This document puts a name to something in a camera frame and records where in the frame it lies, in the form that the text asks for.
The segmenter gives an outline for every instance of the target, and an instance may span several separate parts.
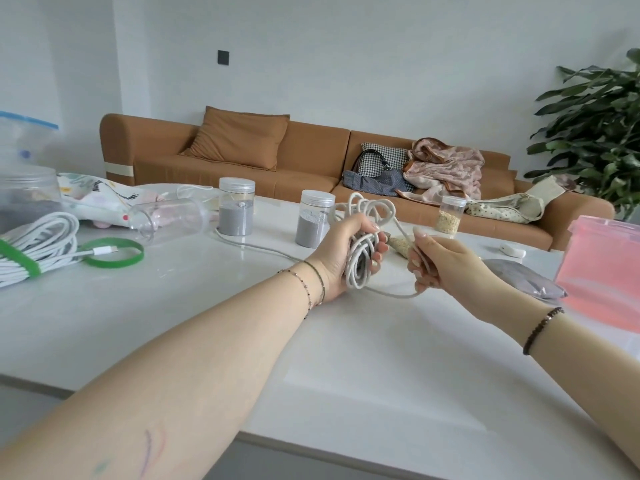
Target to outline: pink plastic container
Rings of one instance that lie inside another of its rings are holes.
[[[581,216],[569,231],[556,275],[567,307],[640,333],[640,226]]]

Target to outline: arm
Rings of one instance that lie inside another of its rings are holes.
[[[526,192],[531,186],[532,184],[529,182],[515,181],[516,192]],[[535,225],[553,236],[551,249],[564,251],[569,243],[569,238],[571,238],[569,226],[578,217],[594,216],[613,219],[615,214],[613,205],[606,200],[576,192],[567,192],[549,202],[544,215]]]
[[[176,155],[187,148],[200,127],[172,121],[107,114],[100,122],[100,142],[107,178],[135,185],[136,157]]]
[[[375,231],[363,214],[333,226],[309,258],[327,299],[344,290],[348,240],[360,229]],[[380,252],[373,258],[379,269]],[[291,269],[318,303],[313,268]],[[281,273],[166,332],[0,453],[0,478],[201,479],[233,441],[308,302],[302,283]]]
[[[417,234],[436,278],[410,253],[416,290],[441,287],[476,318],[491,323],[519,345],[554,307],[501,281],[462,243]],[[556,315],[531,348],[532,357],[640,467],[640,362],[565,314]]]

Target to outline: black wall switch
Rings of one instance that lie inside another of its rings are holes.
[[[218,64],[223,66],[229,65],[229,53],[226,50],[218,51]]]

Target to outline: jar lid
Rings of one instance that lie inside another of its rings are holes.
[[[449,205],[462,207],[467,204],[467,199],[464,197],[455,197],[453,195],[444,195],[442,197],[442,203],[448,203]]]
[[[235,194],[255,193],[255,182],[247,178],[222,177],[218,187],[220,190]]]
[[[303,190],[300,202],[316,207],[331,207],[335,203],[335,195],[320,190]]]
[[[52,168],[36,165],[0,166],[0,185],[9,187],[58,186],[58,176]]]

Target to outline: brown sofa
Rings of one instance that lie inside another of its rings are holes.
[[[346,201],[352,190],[340,183],[343,169],[351,169],[364,142],[410,148],[405,138],[349,131],[343,128],[291,121],[278,149],[278,169],[268,171],[224,162],[204,161],[178,153],[189,147],[199,127],[171,121],[107,114],[100,124],[100,140],[107,178],[127,185],[172,182],[218,185],[220,177],[255,181],[261,196],[300,201],[304,189],[332,192]],[[510,157],[482,152],[485,158],[481,192],[496,198],[530,188],[509,170]],[[364,194],[367,198],[379,198]],[[425,226],[435,224],[438,209],[430,205],[390,198],[400,220]],[[460,231],[521,242],[540,249],[564,250],[569,224],[580,215],[613,218],[613,206],[604,200],[576,193],[564,194],[545,209],[535,224],[514,224],[464,215]]]

